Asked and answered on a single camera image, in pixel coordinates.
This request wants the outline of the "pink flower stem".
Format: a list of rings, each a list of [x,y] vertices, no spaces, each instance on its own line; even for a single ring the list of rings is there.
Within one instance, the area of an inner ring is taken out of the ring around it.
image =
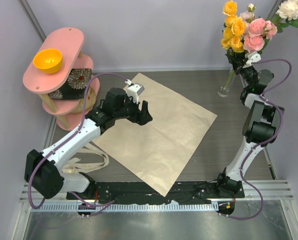
[[[246,29],[243,48],[248,53],[259,52],[277,34],[277,26],[270,20],[254,19]]]
[[[247,6],[247,11],[242,12],[240,14],[240,17],[247,23],[251,23],[255,19],[254,10],[255,10],[255,5],[253,3],[250,3]]]

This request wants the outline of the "cream printed ribbon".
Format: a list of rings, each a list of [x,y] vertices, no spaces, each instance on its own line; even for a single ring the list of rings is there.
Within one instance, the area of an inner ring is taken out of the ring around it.
[[[91,154],[101,156],[103,162],[92,162],[92,163],[80,163],[80,158],[74,157],[63,166],[61,172],[66,174],[78,174],[78,173],[90,173],[93,171],[100,170],[109,164],[109,156],[106,152],[100,150],[96,146],[88,143],[81,148],[78,153]]]

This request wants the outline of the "yellow flower stem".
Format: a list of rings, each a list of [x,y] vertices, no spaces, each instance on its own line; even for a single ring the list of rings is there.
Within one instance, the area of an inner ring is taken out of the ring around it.
[[[236,13],[237,3],[232,0],[227,1],[223,7],[223,14],[226,17],[220,44],[226,50],[225,55],[234,71],[235,64],[242,63],[244,59],[243,34],[246,30],[246,22],[241,17],[238,17]]]

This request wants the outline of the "orange wrapping paper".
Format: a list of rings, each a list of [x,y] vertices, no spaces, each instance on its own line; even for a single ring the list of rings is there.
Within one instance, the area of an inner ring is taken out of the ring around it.
[[[144,126],[126,119],[93,140],[139,179],[166,196],[217,115],[138,73],[153,120]]]

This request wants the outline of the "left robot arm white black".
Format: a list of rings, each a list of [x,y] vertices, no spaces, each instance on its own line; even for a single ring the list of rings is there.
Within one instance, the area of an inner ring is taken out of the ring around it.
[[[140,126],[152,121],[147,101],[139,101],[144,87],[132,84],[126,89],[112,88],[98,107],[89,111],[82,123],[41,152],[32,150],[27,155],[25,181],[28,189],[37,190],[45,199],[58,193],[76,192],[83,199],[95,193],[92,178],[83,173],[64,172],[65,164],[82,147],[113,127],[120,119],[127,119]]]

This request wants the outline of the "white flower stem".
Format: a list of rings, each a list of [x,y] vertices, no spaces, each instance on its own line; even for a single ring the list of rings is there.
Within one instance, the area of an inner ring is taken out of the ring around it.
[[[298,0],[283,1],[270,20],[279,33],[289,26],[298,29]]]

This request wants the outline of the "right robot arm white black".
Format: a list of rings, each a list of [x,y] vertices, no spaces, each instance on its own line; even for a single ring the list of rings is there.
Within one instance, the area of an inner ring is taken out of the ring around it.
[[[247,83],[240,100],[249,108],[249,113],[242,129],[242,144],[233,161],[218,175],[214,186],[215,193],[222,198],[232,197],[242,190],[246,171],[258,153],[276,140],[284,115],[284,108],[270,104],[263,95],[274,77],[271,71],[257,71],[249,66],[241,68],[239,75]]]

